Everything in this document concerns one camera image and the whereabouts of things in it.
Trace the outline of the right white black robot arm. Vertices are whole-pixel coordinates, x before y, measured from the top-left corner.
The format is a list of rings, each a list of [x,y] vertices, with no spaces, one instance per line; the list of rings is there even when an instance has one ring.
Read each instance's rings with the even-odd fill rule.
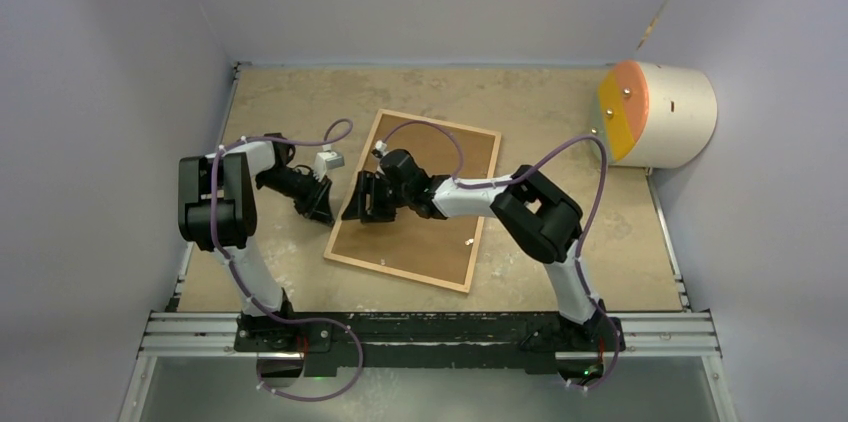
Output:
[[[378,159],[374,171],[357,175],[344,220],[392,222],[401,208],[423,219],[474,216],[500,222],[519,248],[543,264],[562,320],[564,341],[584,349],[600,334],[615,334],[600,297],[589,286],[578,256],[584,229],[577,202],[529,165],[490,179],[430,175],[404,149]]]

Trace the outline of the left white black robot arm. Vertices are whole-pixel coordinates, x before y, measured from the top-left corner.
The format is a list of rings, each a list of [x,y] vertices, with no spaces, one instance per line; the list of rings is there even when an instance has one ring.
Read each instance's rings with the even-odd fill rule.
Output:
[[[320,142],[312,165],[293,165],[294,142],[279,133],[243,137],[214,153],[178,163],[178,229],[184,240],[216,255],[241,293],[246,332],[259,329],[272,350],[297,341],[298,318],[285,290],[270,273],[255,239],[254,192],[268,188],[292,200],[307,220],[331,226],[330,171],[344,166],[331,143]]]

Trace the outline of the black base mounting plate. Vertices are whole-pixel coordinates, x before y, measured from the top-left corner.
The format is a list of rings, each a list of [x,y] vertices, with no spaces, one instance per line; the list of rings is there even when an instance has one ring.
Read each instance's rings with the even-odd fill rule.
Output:
[[[520,369],[587,381],[625,350],[617,318],[580,325],[543,312],[293,312],[287,323],[239,315],[237,352],[294,353],[308,377],[342,367]]]

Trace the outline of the aluminium rail frame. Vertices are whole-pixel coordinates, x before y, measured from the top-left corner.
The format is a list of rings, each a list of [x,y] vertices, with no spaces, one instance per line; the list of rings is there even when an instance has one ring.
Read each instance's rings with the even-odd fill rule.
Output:
[[[237,352],[235,312],[154,312],[142,337],[139,355],[145,364],[165,357],[248,357],[291,359],[294,353],[257,354]],[[604,371],[626,358],[697,358],[706,371],[710,396],[722,421],[737,420],[723,379],[721,350],[710,312],[610,312],[621,322],[626,348],[602,359]]]

